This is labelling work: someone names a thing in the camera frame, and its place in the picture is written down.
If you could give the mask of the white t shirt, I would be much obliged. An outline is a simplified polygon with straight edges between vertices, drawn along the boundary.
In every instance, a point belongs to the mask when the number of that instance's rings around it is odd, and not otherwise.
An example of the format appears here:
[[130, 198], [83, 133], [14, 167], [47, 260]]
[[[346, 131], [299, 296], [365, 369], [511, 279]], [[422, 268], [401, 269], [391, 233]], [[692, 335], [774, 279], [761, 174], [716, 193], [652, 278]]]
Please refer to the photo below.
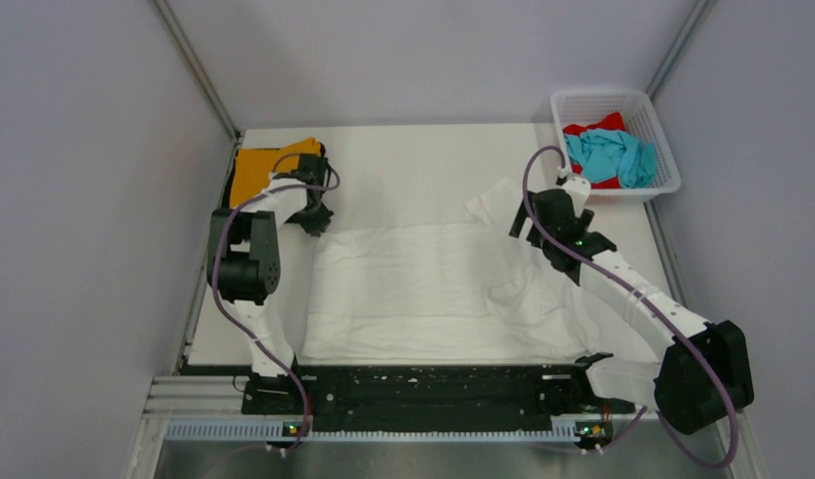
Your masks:
[[521, 192], [501, 180], [466, 223], [325, 235], [302, 357], [317, 363], [573, 360], [602, 335], [583, 293], [508, 231]]

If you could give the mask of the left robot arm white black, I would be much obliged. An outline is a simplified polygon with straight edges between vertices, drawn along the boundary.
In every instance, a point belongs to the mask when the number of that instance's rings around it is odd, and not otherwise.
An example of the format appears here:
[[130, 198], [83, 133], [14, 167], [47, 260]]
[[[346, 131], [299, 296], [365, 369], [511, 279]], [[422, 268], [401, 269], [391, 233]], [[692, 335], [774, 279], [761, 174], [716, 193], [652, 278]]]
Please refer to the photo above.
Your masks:
[[294, 226], [309, 238], [321, 237], [334, 216], [324, 196], [341, 178], [324, 154], [302, 152], [277, 157], [260, 177], [262, 186], [246, 193], [233, 180], [227, 205], [211, 213], [206, 279], [219, 313], [250, 342], [252, 372], [273, 377], [266, 400], [286, 413], [306, 393], [274, 299], [282, 277], [279, 233]]

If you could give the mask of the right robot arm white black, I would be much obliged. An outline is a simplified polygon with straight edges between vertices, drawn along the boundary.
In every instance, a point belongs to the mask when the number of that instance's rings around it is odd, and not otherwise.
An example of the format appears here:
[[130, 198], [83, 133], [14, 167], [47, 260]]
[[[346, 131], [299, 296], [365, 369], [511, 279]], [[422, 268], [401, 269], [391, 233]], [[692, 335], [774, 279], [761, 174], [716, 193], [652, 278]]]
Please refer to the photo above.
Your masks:
[[735, 423], [754, 400], [743, 331], [714, 323], [675, 302], [640, 274], [616, 245], [589, 226], [591, 210], [576, 206], [565, 189], [525, 192], [510, 235], [525, 234], [551, 267], [596, 297], [653, 352], [653, 362], [597, 353], [569, 384], [582, 411], [608, 399], [653, 409], [668, 426], [693, 434], [721, 419]]

